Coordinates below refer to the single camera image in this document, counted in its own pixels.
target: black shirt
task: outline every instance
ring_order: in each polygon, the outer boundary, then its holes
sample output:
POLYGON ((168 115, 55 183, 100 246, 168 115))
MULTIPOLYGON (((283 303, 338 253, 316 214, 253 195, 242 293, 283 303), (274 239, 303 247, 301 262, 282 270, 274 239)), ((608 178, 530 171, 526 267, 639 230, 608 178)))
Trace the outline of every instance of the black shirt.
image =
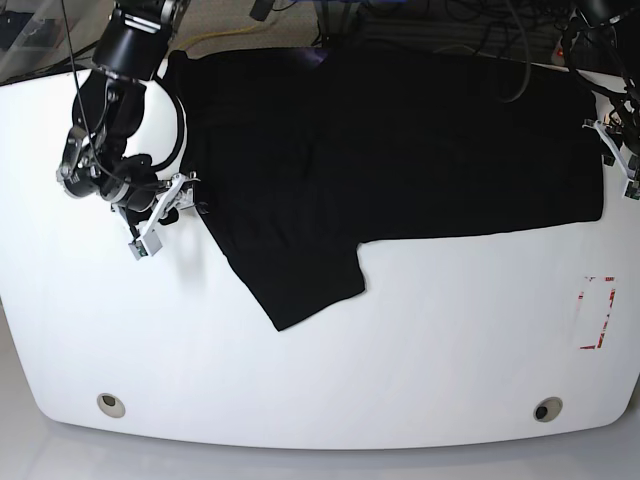
POLYGON ((565 73, 345 49, 174 53, 183 170, 202 219, 278 330, 362 293, 361 243, 600 219, 595 99, 565 73))

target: shirt sleeve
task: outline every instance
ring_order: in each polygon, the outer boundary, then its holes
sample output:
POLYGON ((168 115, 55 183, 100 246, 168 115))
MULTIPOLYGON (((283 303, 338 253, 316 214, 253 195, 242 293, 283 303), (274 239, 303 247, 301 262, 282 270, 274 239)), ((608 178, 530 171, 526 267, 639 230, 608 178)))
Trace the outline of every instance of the shirt sleeve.
POLYGON ((278 331, 365 291, 356 247, 337 252, 227 255, 278 331))

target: wire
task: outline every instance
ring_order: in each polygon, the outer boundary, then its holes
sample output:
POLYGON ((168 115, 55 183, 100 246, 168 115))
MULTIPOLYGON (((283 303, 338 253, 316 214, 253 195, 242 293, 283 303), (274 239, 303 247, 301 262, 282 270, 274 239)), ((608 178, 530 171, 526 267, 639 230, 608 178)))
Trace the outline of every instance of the wire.
POLYGON ((468 52, 471 52, 471 54, 474 56, 479 55, 481 57, 495 58, 493 55, 488 55, 486 53, 478 52, 477 49, 470 47, 469 45, 465 45, 464 43, 455 43, 452 45, 447 45, 446 47, 442 47, 442 48, 438 48, 437 50, 434 50, 433 53, 442 53, 448 50, 455 50, 455 49, 467 50, 468 52))
POLYGON ((529 86, 529 82, 531 82, 531 70, 532 70, 531 64, 533 63, 533 59, 531 58, 531 48, 529 47, 529 39, 527 38, 527 31, 524 28, 524 25, 522 24, 520 15, 518 15, 518 12, 513 6, 513 3, 511 2, 511 0, 504 0, 504 2, 507 4, 507 7, 509 7, 509 10, 511 10, 511 14, 513 15, 513 20, 516 22, 516 25, 518 25, 518 29, 520 30, 520 35, 522 35, 522 45, 524 46, 524 54, 526 57, 524 79, 522 80, 522 85, 520 86, 520 89, 511 97, 499 99, 502 103, 512 103, 518 100, 520 97, 522 97, 524 92, 527 90, 527 87, 529 86))
POLYGON ((376 17, 391 17, 402 8, 402 3, 396 3, 391 8, 380 8, 372 5, 369 0, 365 0, 362 5, 376 17))
POLYGON ((176 50, 188 50, 196 44, 203 42, 205 40, 209 40, 210 38, 218 38, 218 37, 226 37, 229 35, 243 35, 245 33, 250 33, 256 30, 259 25, 252 25, 251 27, 239 28, 237 30, 227 30, 226 32, 212 32, 205 33, 202 35, 196 35, 181 43, 176 47, 176 50))
POLYGON ((160 191, 161 189, 157 187, 152 188, 150 185, 137 185, 133 182, 125 180, 124 178, 120 178, 117 175, 114 175, 113 173, 111 173, 106 168, 104 168, 100 163, 100 160, 98 158, 98 153, 96 152, 96 146, 93 143, 93 137, 92 137, 93 134, 91 133, 89 124, 87 123, 87 115, 84 110, 84 102, 82 101, 82 95, 80 94, 80 83, 78 82, 78 72, 76 71, 76 62, 75 62, 74 53, 73 53, 73 46, 71 45, 71 31, 69 28, 69 18, 67 17, 67 9, 64 5, 64 0, 60 0, 60 7, 62 8, 62 17, 64 19, 65 35, 67 39, 67 46, 69 47, 69 60, 71 62, 71 71, 73 73, 73 80, 76 85, 76 93, 78 96, 78 106, 80 107, 80 114, 82 115, 82 123, 84 124, 84 128, 87 131, 87 136, 89 138, 89 145, 91 146, 91 153, 93 153, 93 157, 95 159, 96 165, 98 165, 98 168, 100 169, 100 171, 103 172, 105 175, 111 177, 112 179, 118 182, 122 182, 125 185, 129 185, 131 187, 138 188, 140 190, 147 190, 152 192, 160 191))
POLYGON ((282 8, 272 8, 271 11, 272 12, 284 12, 285 10, 289 10, 291 7, 295 7, 298 4, 299 0, 293 0, 291 2, 291 5, 287 5, 286 7, 282 7, 282 8))

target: cable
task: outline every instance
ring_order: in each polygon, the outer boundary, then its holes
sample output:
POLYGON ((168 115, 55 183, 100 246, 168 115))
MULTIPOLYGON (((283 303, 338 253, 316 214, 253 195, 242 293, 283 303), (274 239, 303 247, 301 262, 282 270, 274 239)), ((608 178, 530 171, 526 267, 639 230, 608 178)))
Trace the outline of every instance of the cable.
POLYGON ((391 17, 398 10, 402 8, 402 3, 396 3, 391 8, 380 8, 371 4, 369 0, 365 0, 362 4, 367 10, 373 13, 376 17, 391 17))
POLYGON ((169 156, 164 162, 151 167, 152 172, 161 172, 165 168, 169 168, 169 166, 176 160, 176 158, 178 158, 178 155, 180 154, 180 150, 182 150, 182 144, 184 143, 184 112, 182 111, 182 105, 180 105, 180 101, 178 100, 178 97, 176 97, 169 90, 164 80, 160 78, 158 75, 155 75, 153 79, 158 85, 160 85, 160 88, 162 88, 165 91, 165 93, 169 95, 169 98, 171 99, 171 102, 173 103, 173 106, 176 109, 176 119, 178 122, 178 126, 177 126, 178 135, 176 138, 176 142, 173 145, 173 150, 171 151, 171 153, 169 154, 169 156))
POLYGON ((96 147, 95 144, 93 143, 93 138, 92 138, 92 133, 90 131, 89 128, 89 124, 87 123, 87 115, 85 113, 84 110, 84 103, 82 101, 82 95, 80 94, 80 83, 78 82, 78 72, 76 71, 76 62, 74 59, 74 53, 73 53, 73 46, 71 45, 71 31, 69 28, 69 19, 67 17, 67 9, 64 5, 64 0, 60 0, 60 7, 62 8, 62 17, 64 19, 64 28, 65 28, 65 35, 66 35, 66 39, 67 39, 67 46, 69 47, 69 60, 71 62, 71 71, 73 73, 73 80, 74 83, 76 85, 76 93, 78 95, 78 106, 80 107, 80 114, 82 115, 82 123, 84 124, 84 128, 87 131, 87 136, 89 138, 89 145, 91 146, 91 153, 93 153, 93 157, 95 159, 96 165, 98 165, 98 168, 100 169, 101 172, 103 172, 105 175, 111 177, 112 179, 118 181, 118 182, 122 182, 125 185, 129 185, 131 187, 134 188, 138 188, 140 190, 147 190, 147 191, 152 191, 152 192, 157 192, 157 191, 161 191, 161 189, 159 188, 152 188, 150 185, 137 185, 133 182, 130 182, 128 180, 125 180, 124 178, 120 178, 117 175, 114 175, 113 173, 111 173, 109 170, 107 170, 106 168, 104 168, 102 166, 102 164, 100 163, 100 160, 98 158, 98 153, 96 152, 96 147))
POLYGON ((188 39, 187 41, 181 43, 176 47, 176 50, 188 50, 194 45, 203 42, 205 40, 209 40, 210 38, 218 38, 218 37, 226 37, 229 35, 243 35, 245 33, 252 32, 256 30, 260 25, 252 25, 251 27, 239 28, 237 30, 227 30, 226 32, 212 32, 205 33, 203 35, 196 35, 188 39))
POLYGON ((291 2, 291 5, 287 5, 286 7, 282 7, 282 8, 272 8, 271 11, 272 12, 284 12, 285 10, 289 10, 291 7, 295 7, 298 3, 299 3, 299 0, 293 0, 291 2))
POLYGON ((524 92, 527 90, 527 87, 529 86, 529 82, 531 81, 531 70, 532 70, 531 65, 533 63, 533 59, 531 58, 531 48, 529 47, 529 39, 527 38, 527 31, 525 30, 524 25, 522 24, 522 20, 520 20, 520 16, 518 15, 518 12, 513 6, 513 3, 511 3, 511 0, 504 0, 504 2, 507 4, 507 7, 509 7, 509 10, 511 10, 511 14, 513 15, 513 20, 516 22, 516 25, 518 25, 518 29, 520 30, 520 35, 522 35, 522 44, 524 46, 524 54, 526 57, 524 79, 522 80, 522 85, 520 86, 520 89, 511 97, 499 99, 502 103, 512 103, 518 100, 524 94, 524 92))

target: black cloth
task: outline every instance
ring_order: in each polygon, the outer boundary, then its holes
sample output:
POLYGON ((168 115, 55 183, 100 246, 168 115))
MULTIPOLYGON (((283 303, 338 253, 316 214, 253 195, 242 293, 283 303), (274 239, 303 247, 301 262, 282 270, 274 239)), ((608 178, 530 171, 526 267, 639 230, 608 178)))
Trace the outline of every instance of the black cloth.
POLYGON ((182 169, 202 219, 278 330, 362 293, 361 243, 600 219, 595 99, 568 74, 355 49, 170 58, 182 169))

